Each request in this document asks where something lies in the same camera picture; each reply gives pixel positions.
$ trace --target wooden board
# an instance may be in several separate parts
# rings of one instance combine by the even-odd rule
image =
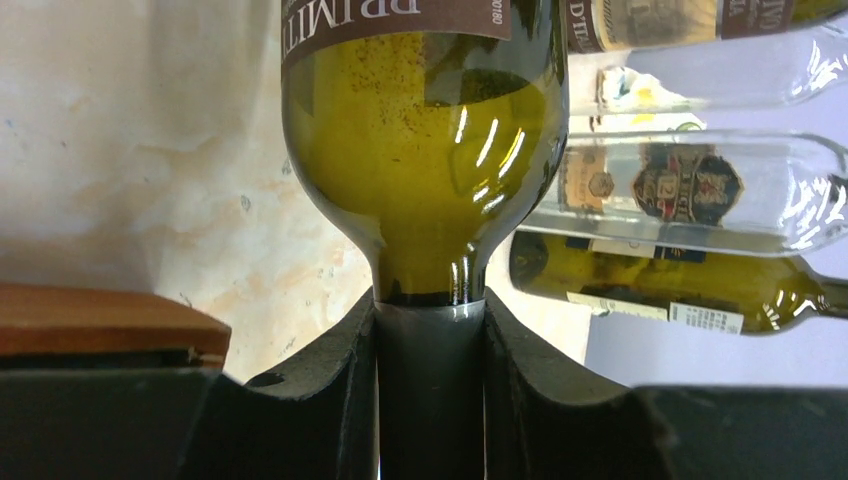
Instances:
[[[230,328],[153,294],[0,283],[0,356],[191,351],[223,366]]]

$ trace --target brown label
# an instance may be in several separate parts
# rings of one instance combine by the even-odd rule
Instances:
[[[744,187],[739,175],[707,145],[649,143],[633,181],[633,198],[664,222],[718,226]]]
[[[569,210],[603,211],[603,201],[615,188],[606,172],[603,148],[568,148],[562,160],[562,202]]]
[[[604,50],[595,31],[592,4],[595,0],[563,0],[568,50],[575,53],[596,53]]]
[[[574,53],[686,45],[715,40],[725,0],[563,0]]]
[[[721,38],[744,38],[789,30],[794,0],[723,0]]]
[[[282,63],[358,38],[403,32],[509,40],[510,0],[283,0]]]

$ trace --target gray surface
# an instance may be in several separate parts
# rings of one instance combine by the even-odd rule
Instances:
[[[837,24],[848,28],[848,19]],[[679,66],[691,53],[666,50],[634,53],[628,66],[657,76],[680,91],[687,76]],[[745,55],[740,58],[744,69]],[[775,75],[778,72],[751,72]],[[804,130],[848,145],[848,86],[832,86],[807,103],[784,109],[705,112],[708,128]],[[848,278],[848,240],[805,255],[816,271]],[[613,314],[593,319],[586,366],[625,385],[754,384],[848,387],[848,321],[811,318],[792,331],[769,338],[734,337],[684,326]]]

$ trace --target clear glass bottle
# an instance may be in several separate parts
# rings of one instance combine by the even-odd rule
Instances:
[[[779,257],[846,231],[844,147],[796,133],[572,135],[555,184],[519,227]]]
[[[685,65],[652,61],[669,54],[685,59]],[[746,38],[732,48],[713,42],[638,55],[646,57],[646,64],[668,68],[658,76],[640,76],[626,67],[599,71],[597,97],[572,101],[572,115],[780,107],[810,100],[848,77],[848,33],[829,24]],[[673,82],[673,75],[701,81]],[[670,87],[674,93],[663,88],[669,82],[675,84]]]

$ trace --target barcode sticker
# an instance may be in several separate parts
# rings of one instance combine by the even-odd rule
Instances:
[[[569,292],[566,296],[569,302],[592,307],[593,315],[606,315],[610,312],[626,313],[637,317],[652,318],[654,320],[668,321],[668,310],[639,303],[622,302],[610,300],[609,298],[584,295],[582,293]]]
[[[690,327],[703,328],[715,332],[739,335],[745,317],[738,313],[713,310],[711,308],[693,307],[683,303],[672,303],[668,320]]]

